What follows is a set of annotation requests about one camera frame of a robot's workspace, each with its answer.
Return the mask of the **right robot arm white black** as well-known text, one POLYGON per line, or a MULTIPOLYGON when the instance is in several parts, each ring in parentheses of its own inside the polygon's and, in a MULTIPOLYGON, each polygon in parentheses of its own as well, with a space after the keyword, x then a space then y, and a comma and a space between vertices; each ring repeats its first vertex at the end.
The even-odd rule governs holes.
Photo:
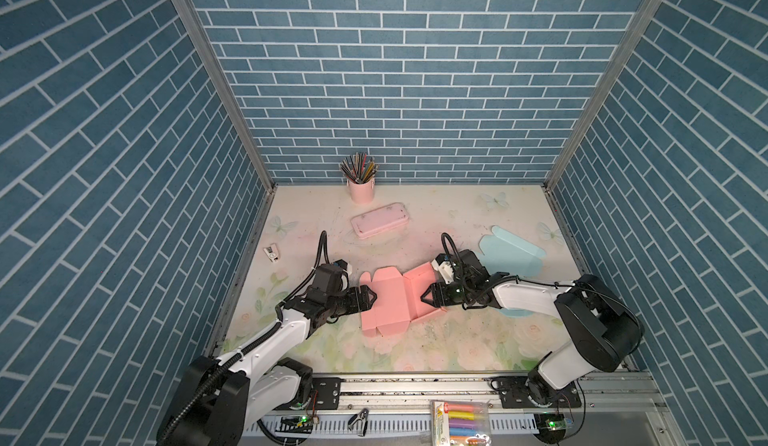
POLYGON ((547 353, 524 382, 528 401, 536 407, 551 406, 592 371, 615 371, 644 335, 635 313, 595 275, 565 284, 491 273, 470 250, 443 253, 433 268, 440 279, 420 291, 420 301, 429 306, 519 309, 562 322, 569 339, 547 353))

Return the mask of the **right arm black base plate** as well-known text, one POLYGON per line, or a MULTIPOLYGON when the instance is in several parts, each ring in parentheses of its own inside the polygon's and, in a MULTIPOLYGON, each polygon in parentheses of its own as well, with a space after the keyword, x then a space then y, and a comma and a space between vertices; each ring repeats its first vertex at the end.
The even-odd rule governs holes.
POLYGON ((492 377, 488 383, 504 409, 582 406, 582 395, 574 382, 563 389, 554 389, 538 377, 508 375, 492 377))

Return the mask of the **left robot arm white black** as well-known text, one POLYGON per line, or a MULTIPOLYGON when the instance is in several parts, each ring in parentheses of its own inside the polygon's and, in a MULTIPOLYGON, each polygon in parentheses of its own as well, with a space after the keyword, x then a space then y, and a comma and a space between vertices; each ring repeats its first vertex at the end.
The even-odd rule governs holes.
POLYGON ((200 356, 182 376, 156 437, 159 445, 236 445, 278 406, 303 405, 312 370, 287 357, 321 326, 372 308, 378 295, 349 283, 339 260, 316 266, 276 306, 275 321, 237 349, 200 356))

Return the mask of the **pink paper box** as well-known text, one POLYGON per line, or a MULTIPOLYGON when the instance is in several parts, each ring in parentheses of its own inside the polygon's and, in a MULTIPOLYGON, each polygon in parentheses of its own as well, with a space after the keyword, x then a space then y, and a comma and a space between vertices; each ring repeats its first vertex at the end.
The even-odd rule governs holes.
POLYGON ((379 268, 364 272, 360 285, 368 286, 377 296, 372 308, 361 313, 362 333, 365 337, 395 336, 403 334, 414 323, 422 323, 446 313, 424 303, 421 294, 437 280, 429 263, 423 263, 405 273, 396 267, 379 268))

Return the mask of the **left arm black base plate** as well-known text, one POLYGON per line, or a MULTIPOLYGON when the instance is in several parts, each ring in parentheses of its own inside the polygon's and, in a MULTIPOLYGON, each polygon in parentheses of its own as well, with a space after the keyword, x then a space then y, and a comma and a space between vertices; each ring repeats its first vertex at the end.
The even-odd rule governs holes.
POLYGON ((302 379, 290 409, 304 411, 337 410, 341 385, 342 379, 340 377, 302 379))

